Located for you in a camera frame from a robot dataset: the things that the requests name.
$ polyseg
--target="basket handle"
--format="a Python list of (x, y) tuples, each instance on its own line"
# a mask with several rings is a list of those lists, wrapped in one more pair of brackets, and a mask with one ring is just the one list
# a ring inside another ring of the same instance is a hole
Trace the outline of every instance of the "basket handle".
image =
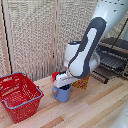
[(24, 73), (22, 73), (22, 72), (16, 72), (16, 73), (13, 73), (13, 74), (9, 74), (9, 75), (6, 75), (6, 76), (2, 76), (2, 77), (0, 77), (0, 79), (6, 78), (6, 77), (9, 77), (9, 76), (18, 74), (18, 73), (21, 73), (22, 75), (24, 75), (24, 76), (26, 77), (26, 75), (25, 75)]
[(41, 98), (42, 96), (44, 96), (44, 94), (42, 93), (42, 91), (39, 89), (38, 86), (36, 87), (36, 89), (40, 92), (40, 96), (38, 96), (38, 97), (36, 97), (36, 98), (33, 98), (33, 99), (31, 99), (31, 100), (29, 100), (29, 101), (27, 101), (27, 102), (24, 102), (24, 103), (22, 103), (22, 104), (20, 104), (20, 105), (17, 105), (17, 106), (15, 106), (15, 107), (9, 107), (8, 104), (7, 104), (7, 102), (6, 102), (5, 100), (2, 100), (1, 102), (4, 102), (5, 105), (6, 105), (6, 107), (7, 107), (8, 109), (11, 109), (11, 110), (16, 109), (16, 108), (18, 108), (18, 107), (20, 107), (20, 106), (22, 106), (22, 105), (24, 105), (24, 104), (27, 104), (27, 103), (29, 103), (29, 102), (31, 102), (31, 101), (33, 101), (33, 100), (39, 99), (39, 98)]

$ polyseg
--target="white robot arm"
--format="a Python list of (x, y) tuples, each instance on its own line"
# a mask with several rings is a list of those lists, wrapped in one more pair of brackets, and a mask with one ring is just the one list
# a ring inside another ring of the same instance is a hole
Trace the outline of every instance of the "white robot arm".
[(67, 45), (64, 66), (68, 70), (56, 77), (56, 87), (86, 78), (100, 64), (100, 57), (94, 50), (102, 37), (120, 22), (127, 10), (128, 0), (98, 1), (82, 41), (74, 41)]

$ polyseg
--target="cable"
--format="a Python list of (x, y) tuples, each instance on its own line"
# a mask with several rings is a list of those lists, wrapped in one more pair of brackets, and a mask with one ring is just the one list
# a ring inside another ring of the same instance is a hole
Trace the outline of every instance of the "cable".
[(124, 30), (125, 25), (127, 24), (127, 22), (128, 22), (128, 18), (126, 19), (126, 21), (125, 21), (125, 23), (124, 23), (124, 25), (123, 25), (123, 27), (122, 27), (122, 29), (121, 29), (118, 37), (116, 38), (115, 42), (112, 44), (111, 48), (109, 49), (109, 51), (107, 53), (110, 53), (111, 52), (113, 46), (116, 44), (117, 40), (119, 39), (120, 35), (122, 34), (122, 31)]

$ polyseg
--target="blue cup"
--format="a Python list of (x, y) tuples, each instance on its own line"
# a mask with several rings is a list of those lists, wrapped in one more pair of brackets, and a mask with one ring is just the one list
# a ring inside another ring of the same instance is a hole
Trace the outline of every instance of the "blue cup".
[(66, 102), (69, 99), (70, 88), (71, 88), (70, 84), (60, 87), (60, 88), (57, 88), (56, 86), (54, 86), (52, 88), (52, 93), (54, 97), (60, 102)]

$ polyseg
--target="red plastic basket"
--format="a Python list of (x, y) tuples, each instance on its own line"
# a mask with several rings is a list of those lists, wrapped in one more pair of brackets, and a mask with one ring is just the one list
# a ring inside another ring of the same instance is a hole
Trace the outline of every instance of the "red plastic basket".
[(0, 100), (14, 123), (35, 114), (43, 96), (42, 91), (22, 73), (0, 78)]

